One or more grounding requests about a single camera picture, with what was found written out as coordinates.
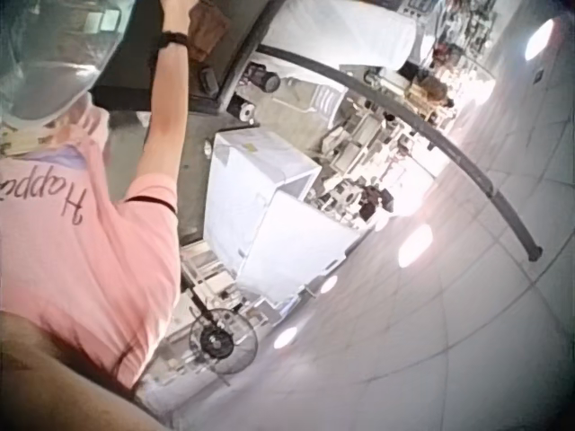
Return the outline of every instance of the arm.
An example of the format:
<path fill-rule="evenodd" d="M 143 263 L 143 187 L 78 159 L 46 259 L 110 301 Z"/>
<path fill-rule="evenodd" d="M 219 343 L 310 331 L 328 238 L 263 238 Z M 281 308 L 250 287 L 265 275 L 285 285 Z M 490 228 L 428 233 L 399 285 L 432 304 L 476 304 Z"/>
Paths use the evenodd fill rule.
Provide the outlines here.
<path fill-rule="evenodd" d="M 164 31 L 188 34 L 190 9 L 198 0 L 162 0 Z M 137 176 L 161 173 L 177 180 L 188 119 L 188 51 L 171 44 L 161 49 L 152 89 L 152 123 Z"/>

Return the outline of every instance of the hand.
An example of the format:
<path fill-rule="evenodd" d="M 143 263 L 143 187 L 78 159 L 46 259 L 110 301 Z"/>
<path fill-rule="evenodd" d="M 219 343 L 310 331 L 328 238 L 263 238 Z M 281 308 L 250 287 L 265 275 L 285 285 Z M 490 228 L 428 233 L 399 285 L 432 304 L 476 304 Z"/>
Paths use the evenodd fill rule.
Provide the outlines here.
<path fill-rule="evenodd" d="M 190 11 L 199 0 L 160 0 L 164 9 L 164 31 L 188 34 Z"/>

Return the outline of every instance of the metal rod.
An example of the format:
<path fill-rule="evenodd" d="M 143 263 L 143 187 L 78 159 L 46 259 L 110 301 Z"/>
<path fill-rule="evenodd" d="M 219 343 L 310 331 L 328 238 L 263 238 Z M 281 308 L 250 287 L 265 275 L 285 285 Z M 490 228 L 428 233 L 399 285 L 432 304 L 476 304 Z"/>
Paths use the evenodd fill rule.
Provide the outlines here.
<path fill-rule="evenodd" d="M 395 117 L 405 121 L 414 130 L 426 137 L 434 146 L 439 148 L 439 150 L 449 157 L 449 159 L 465 172 L 477 187 L 479 187 L 487 199 L 497 208 L 513 233 L 517 236 L 527 252 L 529 261 L 537 262 L 541 259 L 543 249 L 537 245 L 533 236 L 519 218 L 517 211 L 515 211 L 505 197 L 495 189 L 489 177 L 485 175 L 485 173 L 483 173 L 483 171 L 479 169 L 459 148 L 449 141 L 449 139 L 443 136 L 441 132 L 433 128 L 415 112 L 412 112 L 398 101 L 385 96 L 381 92 L 377 92 L 369 88 L 357 79 L 309 58 L 266 45 L 260 45 L 258 52 L 285 60 L 289 63 L 311 70 L 312 72 L 316 72 L 319 75 L 325 76 L 377 103 L 386 111 L 395 115 Z"/>

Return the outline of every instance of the pink t-shirt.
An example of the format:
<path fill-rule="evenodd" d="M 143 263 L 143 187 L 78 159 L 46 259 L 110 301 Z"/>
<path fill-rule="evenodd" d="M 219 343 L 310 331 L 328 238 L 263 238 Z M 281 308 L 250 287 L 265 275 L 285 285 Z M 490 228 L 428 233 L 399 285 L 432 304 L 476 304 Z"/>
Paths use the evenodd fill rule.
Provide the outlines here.
<path fill-rule="evenodd" d="M 180 292 L 176 184 L 145 175 L 113 204 L 108 114 L 89 104 L 62 145 L 0 160 L 0 310 L 79 342 L 131 387 Z"/>

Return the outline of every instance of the ceiling light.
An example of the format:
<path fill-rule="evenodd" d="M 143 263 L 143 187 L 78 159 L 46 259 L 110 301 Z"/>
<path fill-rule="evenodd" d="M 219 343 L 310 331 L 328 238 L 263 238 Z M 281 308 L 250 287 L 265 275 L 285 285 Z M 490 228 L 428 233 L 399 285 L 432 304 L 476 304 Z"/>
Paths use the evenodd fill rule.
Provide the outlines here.
<path fill-rule="evenodd" d="M 276 350 L 284 348 L 289 343 L 291 343 L 297 335 L 297 328 L 289 328 L 288 330 L 284 330 L 281 334 L 278 335 L 276 338 L 276 342 L 273 343 L 273 347 Z"/>
<path fill-rule="evenodd" d="M 399 250 L 400 268 L 409 267 L 417 260 L 433 242 L 433 232 L 428 224 L 424 224 L 415 231 Z"/>
<path fill-rule="evenodd" d="M 553 20 L 549 20 L 535 32 L 527 43 L 525 60 L 529 61 L 537 57 L 547 47 L 551 33 L 553 32 Z"/>
<path fill-rule="evenodd" d="M 336 283 L 338 282 L 338 276 L 333 276 L 331 278 L 328 278 L 327 281 L 325 283 L 323 283 L 322 289 L 320 290 L 320 293 L 323 294 L 327 294 L 328 292 L 330 292 L 336 285 Z"/>

